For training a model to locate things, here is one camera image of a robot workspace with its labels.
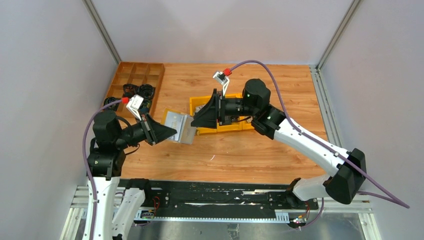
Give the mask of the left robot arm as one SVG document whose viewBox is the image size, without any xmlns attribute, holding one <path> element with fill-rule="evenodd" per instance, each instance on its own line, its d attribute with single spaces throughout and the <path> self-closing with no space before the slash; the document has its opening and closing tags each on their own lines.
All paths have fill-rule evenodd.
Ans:
<svg viewBox="0 0 424 240">
<path fill-rule="evenodd" d="M 85 240 L 125 240 L 139 208 L 153 201 L 150 181 L 130 179 L 125 187 L 123 202 L 114 211 L 115 197 L 126 159 L 125 149 L 140 142 L 154 146 L 177 134 L 171 127 L 160 124 L 149 114 L 143 114 L 138 123 L 122 128 L 126 120 L 112 110 L 94 115 L 94 138 L 90 153 L 83 154 L 88 165 L 89 204 Z"/>
</svg>

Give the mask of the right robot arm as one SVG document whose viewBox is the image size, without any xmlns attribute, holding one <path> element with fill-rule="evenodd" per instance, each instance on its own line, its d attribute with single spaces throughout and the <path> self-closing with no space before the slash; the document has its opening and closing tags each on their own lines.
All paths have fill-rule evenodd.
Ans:
<svg viewBox="0 0 424 240">
<path fill-rule="evenodd" d="M 215 89 L 209 101 L 194 114 L 191 126 L 216 129 L 225 117 L 250 117 L 260 135 L 296 149 L 313 160 L 326 174 L 314 178 L 296 178 L 286 189 L 285 201 L 298 209 L 305 201 L 331 197 L 349 205 L 365 181 L 365 154 L 355 148 L 348 151 L 314 135 L 270 104 L 271 91 L 260 79 L 248 80 L 242 97 L 225 97 Z"/>
</svg>

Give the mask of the yellow leather card holder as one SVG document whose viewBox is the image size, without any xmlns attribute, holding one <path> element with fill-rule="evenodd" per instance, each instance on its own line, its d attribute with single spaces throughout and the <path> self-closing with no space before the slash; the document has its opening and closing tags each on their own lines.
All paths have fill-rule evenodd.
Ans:
<svg viewBox="0 0 424 240">
<path fill-rule="evenodd" d="M 161 124 L 176 130 L 176 134 L 168 137 L 167 140 L 191 145 L 197 132 L 197 128 L 191 126 L 194 118 L 187 114 L 166 108 L 161 119 Z"/>
</svg>

